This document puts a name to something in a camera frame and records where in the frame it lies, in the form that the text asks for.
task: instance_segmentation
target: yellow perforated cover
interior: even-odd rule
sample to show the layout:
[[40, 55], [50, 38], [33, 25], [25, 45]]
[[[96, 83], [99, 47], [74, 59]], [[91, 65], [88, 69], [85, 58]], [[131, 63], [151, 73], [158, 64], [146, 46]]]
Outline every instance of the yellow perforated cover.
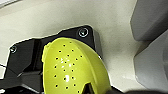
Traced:
[[97, 53], [71, 38], [58, 38], [43, 50], [45, 94], [81, 94], [91, 83], [95, 94], [111, 90], [107, 71]]

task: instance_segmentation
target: gray panel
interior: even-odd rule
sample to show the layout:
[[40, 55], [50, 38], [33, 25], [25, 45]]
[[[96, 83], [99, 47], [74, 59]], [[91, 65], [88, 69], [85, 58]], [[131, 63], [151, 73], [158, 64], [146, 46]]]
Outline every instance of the gray panel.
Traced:
[[168, 28], [168, 0], [137, 0], [131, 19], [135, 40], [154, 40]]
[[168, 92], [167, 35], [168, 30], [134, 58], [137, 80], [146, 88]]

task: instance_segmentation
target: yellow plastic part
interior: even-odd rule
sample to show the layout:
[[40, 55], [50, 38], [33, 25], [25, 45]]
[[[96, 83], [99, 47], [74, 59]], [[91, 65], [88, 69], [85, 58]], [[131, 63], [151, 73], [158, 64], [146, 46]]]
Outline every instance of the yellow plastic part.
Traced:
[[94, 94], [111, 90], [107, 71], [97, 53], [71, 38], [58, 38], [43, 50], [45, 94], [82, 94], [91, 83]]

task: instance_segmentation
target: white surface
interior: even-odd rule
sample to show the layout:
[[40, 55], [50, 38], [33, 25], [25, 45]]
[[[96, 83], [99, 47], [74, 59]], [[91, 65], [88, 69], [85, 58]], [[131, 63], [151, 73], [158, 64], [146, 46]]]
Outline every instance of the white surface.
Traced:
[[0, 0], [0, 8], [17, 0]]
[[[136, 0], [24, 0], [0, 9], [0, 63], [9, 47], [29, 38], [88, 24], [100, 34], [111, 85], [122, 90], [144, 89], [135, 80], [133, 57], [141, 43], [133, 39], [130, 18]], [[1, 78], [4, 69], [0, 68]]]
[[0, 94], [1, 94], [1, 93], [4, 93], [4, 92], [5, 92], [5, 90], [3, 90], [3, 89], [0, 89]]

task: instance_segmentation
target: black screw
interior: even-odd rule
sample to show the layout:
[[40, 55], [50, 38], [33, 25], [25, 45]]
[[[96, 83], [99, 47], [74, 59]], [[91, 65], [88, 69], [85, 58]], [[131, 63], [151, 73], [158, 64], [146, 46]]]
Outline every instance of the black screw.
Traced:
[[88, 29], [87, 28], [82, 28], [79, 30], [79, 36], [81, 37], [86, 37], [88, 35]]
[[12, 47], [10, 47], [10, 51], [11, 51], [12, 53], [15, 53], [16, 50], [17, 50], [17, 47], [16, 47], [16, 46], [12, 46]]

